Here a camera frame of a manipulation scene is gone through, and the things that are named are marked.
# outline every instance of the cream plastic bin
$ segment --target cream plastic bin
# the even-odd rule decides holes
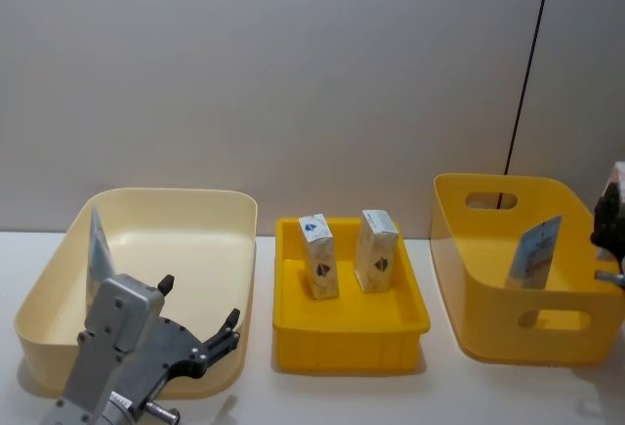
[[[34,379],[59,394],[77,355],[94,205],[119,273],[150,285],[167,274],[176,277],[163,317],[204,340],[233,308],[241,311],[239,348],[200,380],[175,379],[163,397],[200,398],[225,389],[245,359],[257,213],[254,199],[234,191],[119,189],[91,198],[16,316],[16,333]]]

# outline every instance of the basket handle hole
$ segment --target basket handle hole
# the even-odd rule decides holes
[[[591,316],[577,310],[528,311],[519,317],[519,325],[527,329],[579,332],[590,327]]]
[[[471,192],[465,203],[480,210],[510,210],[517,206],[517,196],[505,192]]]

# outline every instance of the robotic arm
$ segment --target robotic arm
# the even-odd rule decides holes
[[[174,286],[157,288],[127,276],[104,280],[78,334],[79,353],[62,396],[42,425],[135,425],[144,413],[176,425],[180,414],[154,402],[170,380],[201,378],[235,350],[239,310],[205,342],[182,325],[161,318]]]
[[[618,183],[609,183],[595,206],[595,221],[590,240],[611,253],[620,268],[619,274],[595,271],[597,280],[625,288],[625,214],[622,210],[624,195]]]

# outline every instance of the yellow plastic tray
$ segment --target yellow plastic tray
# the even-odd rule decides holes
[[[329,218],[335,238],[340,297],[314,300],[304,272],[298,221],[276,225],[274,349],[287,371],[349,373],[414,371],[419,337],[430,318],[400,237],[392,287],[362,293],[354,275],[358,218]]]
[[[256,232],[256,202],[233,191],[120,189],[90,199],[16,317],[34,379],[58,395],[77,355],[93,205],[118,272],[152,286],[167,274],[176,277],[163,317],[208,338],[233,308],[241,311],[239,348],[200,380],[175,379],[163,396],[198,398],[225,389],[245,358]]]
[[[546,178],[446,174],[434,186],[432,255],[462,349],[482,361],[603,359],[625,315],[625,296],[594,280],[596,269],[618,267],[596,259],[589,239],[593,217],[577,196]],[[480,200],[486,208],[469,205]],[[562,225],[546,288],[505,288],[521,235],[557,215]],[[520,325],[521,315],[536,311],[533,326]]]

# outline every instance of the yellow plastic basket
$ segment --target yellow plastic basket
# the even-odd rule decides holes
[[[594,280],[596,269],[618,267],[596,259],[593,217],[577,196],[546,178],[446,174],[434,186],[432,255],[462,349],[482,361],[600,361],[625,315],[625,296]],[[521,235],[557,215],[562,225],[546,288],[506,288]],[[534,325],[520,325],[536,311]]]
[[[297,219],[277,222],[273,329],[278,364],[300,372],[415,370],[419,338],[430,329],[430,318],[403,239],[397,243],[391,289],[362,293],[354,275],[360,220],[327,221],[335,239],[341,293],[331,300],[311,296]]]

